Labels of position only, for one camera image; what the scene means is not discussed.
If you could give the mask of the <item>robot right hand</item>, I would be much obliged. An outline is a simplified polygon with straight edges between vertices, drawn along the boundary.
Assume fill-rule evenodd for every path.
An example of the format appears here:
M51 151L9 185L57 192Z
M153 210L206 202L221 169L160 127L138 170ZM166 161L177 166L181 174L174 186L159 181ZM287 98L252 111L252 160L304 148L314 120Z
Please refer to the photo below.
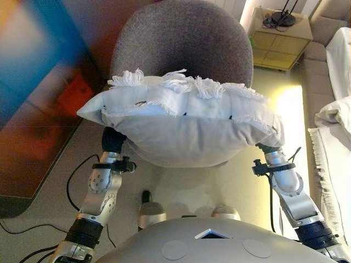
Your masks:
M258 143L256 144L256 146L261 149L264 154L269 154L269 153L272 153L272 152L278 152L278 151L282 151L282 147L279 146L279 147L272 147L272 146L267 146L267 145L263 145L261 143Z

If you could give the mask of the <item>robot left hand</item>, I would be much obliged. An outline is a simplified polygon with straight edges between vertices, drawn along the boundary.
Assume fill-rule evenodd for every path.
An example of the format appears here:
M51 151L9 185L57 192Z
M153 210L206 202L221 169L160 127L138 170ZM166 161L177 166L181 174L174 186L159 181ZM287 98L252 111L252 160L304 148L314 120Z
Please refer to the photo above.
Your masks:
M120 154L126 136L116 131L114 128L105 127L101 139L101 147L104 152L114 152Z

